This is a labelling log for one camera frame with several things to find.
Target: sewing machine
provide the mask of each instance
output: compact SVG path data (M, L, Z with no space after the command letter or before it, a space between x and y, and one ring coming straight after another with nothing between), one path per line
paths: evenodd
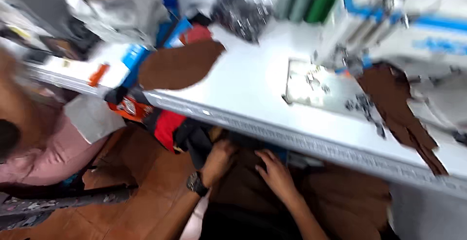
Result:
M467 130L467 0L338 0L321 38L314 64L358 77L389 62L419 82L418 118Z

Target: wristwatch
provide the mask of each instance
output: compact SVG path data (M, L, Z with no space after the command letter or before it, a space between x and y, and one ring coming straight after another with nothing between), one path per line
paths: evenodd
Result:
M186 187L201 197L205 196L209 191L209 189L203 185L203 182L201 181L201 173L198 171L188 177L186 180Z

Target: person's hand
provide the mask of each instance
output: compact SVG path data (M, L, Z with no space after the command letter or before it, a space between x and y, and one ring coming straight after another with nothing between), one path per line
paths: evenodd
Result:
M254 153L264 161L267 172L259 165L256 165L255 169L285 205L291 204L300 197L289 170L277 159L274 153L267 149Z
M230 156L236 148L228 140L216 142L201 169L201 179L206 188L216 183L230 166Z

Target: brown fabric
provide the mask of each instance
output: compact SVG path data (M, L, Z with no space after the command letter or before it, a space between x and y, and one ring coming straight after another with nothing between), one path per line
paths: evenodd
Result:
M183 89L202 80L225 51L222 44L207 40L152 53L141 65L138 79L144 90Z
M365 70L357 81L375 103L394 137L401 144L415 148L435 175L448 175L433 153L433 149L437 147L436 142L407 105L407 99L411 95L405 75L403 80L397 80L389 65L380 64Z
M287 209L254 169L264 165L253 150L243 149L210 196L210 203L233 204L275 215ZM334 165L319 167L296 183L330 239L381 240L390 205L383 180Z
M220 182L214 186L210 203L233 204L249 211L279 214L286 210L263 178L254 169L262 160L253 150L242 149L234 155L234 163Z
M327 165L302 183L312 213L332 239L381 240L387 229L389 186L383 180Z

